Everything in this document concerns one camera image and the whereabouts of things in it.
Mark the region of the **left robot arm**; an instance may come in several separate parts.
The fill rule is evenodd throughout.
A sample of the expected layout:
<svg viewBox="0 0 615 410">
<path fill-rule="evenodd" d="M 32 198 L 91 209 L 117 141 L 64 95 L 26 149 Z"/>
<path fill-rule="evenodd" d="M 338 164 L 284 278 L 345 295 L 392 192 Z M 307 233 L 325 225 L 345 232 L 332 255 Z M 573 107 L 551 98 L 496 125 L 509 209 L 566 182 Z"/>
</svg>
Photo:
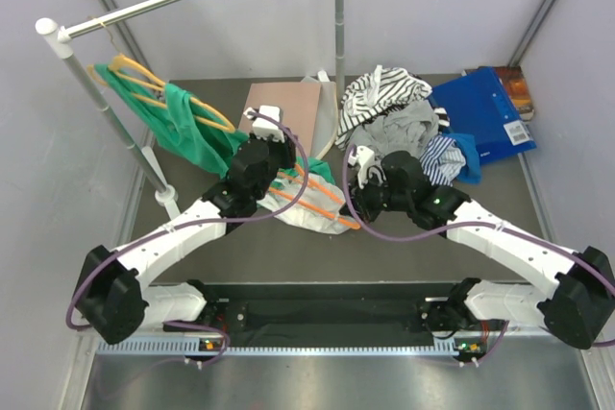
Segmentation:
<svg viewBox="0 0 615 410">
<path fill-rule="evenodd" d="M 279 170 L 293 167 L 295 161 L 291 137 L 250 135 L 224 179 L 178 217 L 115 250 L 103 245 L 92 249 L 75 287 L 75 310 L 110 345 L 166 322 L 212 327 L 218 308 L 196 283 L 162 287 L 153 282 L 198 248 L 256 221 L 258 201 Z"/>
</svg>

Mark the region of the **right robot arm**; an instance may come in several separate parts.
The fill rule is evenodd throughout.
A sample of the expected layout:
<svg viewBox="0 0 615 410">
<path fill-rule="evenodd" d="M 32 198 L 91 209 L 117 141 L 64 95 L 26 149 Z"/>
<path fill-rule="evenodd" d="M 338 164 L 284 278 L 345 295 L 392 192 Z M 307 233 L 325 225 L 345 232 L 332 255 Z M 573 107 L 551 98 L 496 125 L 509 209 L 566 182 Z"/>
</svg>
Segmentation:
<svg viewBox="0 0 615 410">
<path fill-rule="evenodd" d="M 522 278 L 520 284 L 468 277 L 446 300 L 420 308 L 425 328 L 457 332 L 482 321 L 542 328 L 578 350 L 612 346 L 598 337 L 614 313 L 614 274 L 594 247 L 574 251 L 538 238 L 484 208 L 463 191 L 434 185 L 405 151 L 376 161 L 365 146 L 345 153 L 357 174 L 346 179 L 344 213 L 366 231 L 383 212 L 403 213 L 421 233 L 477 251 Z"/>
</svg>

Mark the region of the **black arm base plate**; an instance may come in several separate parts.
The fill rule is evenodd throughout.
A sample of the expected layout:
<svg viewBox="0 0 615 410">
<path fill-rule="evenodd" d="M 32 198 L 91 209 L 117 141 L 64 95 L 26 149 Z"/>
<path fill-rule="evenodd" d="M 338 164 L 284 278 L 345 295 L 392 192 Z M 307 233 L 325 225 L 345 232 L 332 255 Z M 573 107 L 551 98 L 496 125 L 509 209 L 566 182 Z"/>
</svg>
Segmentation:
<svg viewBox="0 0 615 410">
<path fill-rule="evenodd" d="M 433 333 L 495 331 L 504 325 L 478 320 L 461 301 L 448 308 L 451 283 L 190 283 L 204 295 L 204 311 L 194 321 L 165 322 L 166 331 L 211 326 L 239 334 L 265 326 L 394 325 Z"/>
</svg>

